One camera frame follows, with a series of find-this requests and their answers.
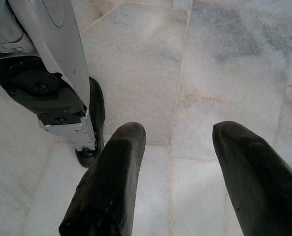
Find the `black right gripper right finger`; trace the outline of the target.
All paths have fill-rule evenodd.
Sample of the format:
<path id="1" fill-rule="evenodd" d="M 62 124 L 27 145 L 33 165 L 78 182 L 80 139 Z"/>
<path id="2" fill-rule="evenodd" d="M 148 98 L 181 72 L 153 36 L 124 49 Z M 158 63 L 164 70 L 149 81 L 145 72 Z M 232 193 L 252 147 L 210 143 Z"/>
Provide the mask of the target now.
<path id="1" fill-rule="evenodd" d="M 292 236 L 292 169 L 261 136 L 214 124 L 213 146 L 245 236 Z"/>

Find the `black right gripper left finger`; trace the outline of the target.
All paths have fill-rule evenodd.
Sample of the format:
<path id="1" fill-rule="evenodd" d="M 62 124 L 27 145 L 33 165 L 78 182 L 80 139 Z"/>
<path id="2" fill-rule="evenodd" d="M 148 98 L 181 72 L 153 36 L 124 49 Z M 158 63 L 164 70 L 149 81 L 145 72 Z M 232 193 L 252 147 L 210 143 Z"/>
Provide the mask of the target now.
<path id="1" fill-rule="evenodd" d="M 59 226 L 62 236 L 130 236 L 146 131 L 120 126 L 85 172 Z"/>

